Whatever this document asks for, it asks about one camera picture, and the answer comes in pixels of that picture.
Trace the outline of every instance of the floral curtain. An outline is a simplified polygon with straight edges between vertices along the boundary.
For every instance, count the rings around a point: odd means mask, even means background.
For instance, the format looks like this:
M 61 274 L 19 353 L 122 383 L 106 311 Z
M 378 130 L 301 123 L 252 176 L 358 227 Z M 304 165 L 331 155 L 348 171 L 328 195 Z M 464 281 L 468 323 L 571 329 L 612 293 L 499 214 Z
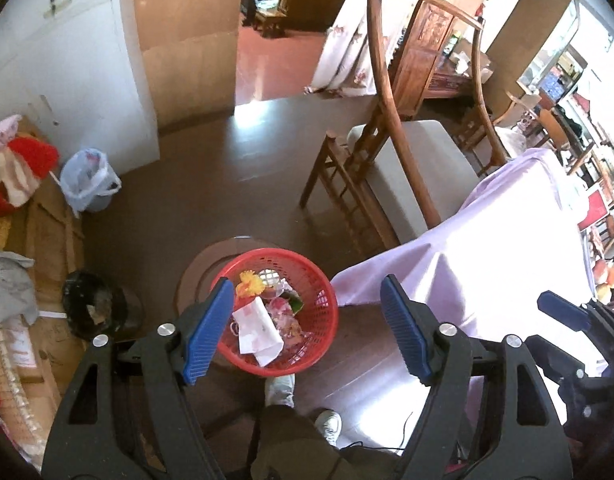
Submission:
M 383 0 L 383 38 L 388 62 L 416 2 Z M 311 86 L 305 91 L 332 91 L 342 96 L 375 94 L 367 43 L 367 0 L 345 0 L 327 32 Z

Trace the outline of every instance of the trash can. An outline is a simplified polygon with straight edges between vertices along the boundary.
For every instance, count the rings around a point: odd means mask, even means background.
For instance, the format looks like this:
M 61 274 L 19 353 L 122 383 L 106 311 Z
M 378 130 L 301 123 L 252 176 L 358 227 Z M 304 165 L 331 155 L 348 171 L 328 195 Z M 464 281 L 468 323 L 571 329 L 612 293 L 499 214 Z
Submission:
M 67 276 L 62 307 L 71 331 L 87 341 L 100 334 L 131 338 L 144 319 L 142 304 L 132 291 L 85 270 Z
M 58 184 L 76 216 L 84 210 L 103 210 L 122 186 L 106 154 L 95 148 L 74 154 L 62 168 Z

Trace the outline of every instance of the white cabinet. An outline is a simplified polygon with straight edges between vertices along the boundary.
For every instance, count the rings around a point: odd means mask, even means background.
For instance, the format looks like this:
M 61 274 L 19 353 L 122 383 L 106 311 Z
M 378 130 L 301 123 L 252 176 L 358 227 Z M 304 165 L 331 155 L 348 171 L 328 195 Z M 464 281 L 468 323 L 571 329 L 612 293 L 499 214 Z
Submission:
M 133 0 L 53 5 L 10 0 L 0 15 L 0 119 L 27 115 L 63 161 L 88 146 L 108 153 L 119 173 L 156 160 Z

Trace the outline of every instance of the gray cloth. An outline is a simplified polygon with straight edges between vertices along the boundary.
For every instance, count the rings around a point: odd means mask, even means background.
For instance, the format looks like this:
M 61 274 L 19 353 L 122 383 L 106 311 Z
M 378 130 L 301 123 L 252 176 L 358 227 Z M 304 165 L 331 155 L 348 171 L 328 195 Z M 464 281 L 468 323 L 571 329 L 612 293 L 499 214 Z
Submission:
M 0 251 L 0 323 L 22 314 L 27 324 L 38 317 L 34 283 L 25 269 L 34 261 L 16 253 Z

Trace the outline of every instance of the blue gripper pad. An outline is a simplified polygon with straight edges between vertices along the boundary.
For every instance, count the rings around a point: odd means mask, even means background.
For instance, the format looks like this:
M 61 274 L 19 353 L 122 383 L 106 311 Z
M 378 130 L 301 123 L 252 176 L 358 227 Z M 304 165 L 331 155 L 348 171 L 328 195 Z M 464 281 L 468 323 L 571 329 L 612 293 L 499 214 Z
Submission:
M 218 341 L 225 331 L 229 317 L 231 317 L 233 299 L 233 284 L 226 278 L 218 281 L 203 303 L 204 315 L 197 323 L 195 330 L 192 327 L 191 334 L 184 337 L 185 366 L 182 376 L 186 384 L 190 386 L 196 384 L 196 379 L 207 373 Z
M 387 276 L 381 283 L 383 316 L 396 338 L 407 370 L 422 383 L 426 383 L 433 375 L 429 366 L 431 349 L 428 348 L 428 341 L 416 324 L 408 303 L 413 302 L 402 290 L 398 280 L 392 275 Z
M 543 292 L 536 301 L 538 309 L 547 316 L 571 328 L 574 332 L 586 332 L 591 327 L 588 312 L 561 298 L 551 290 Z

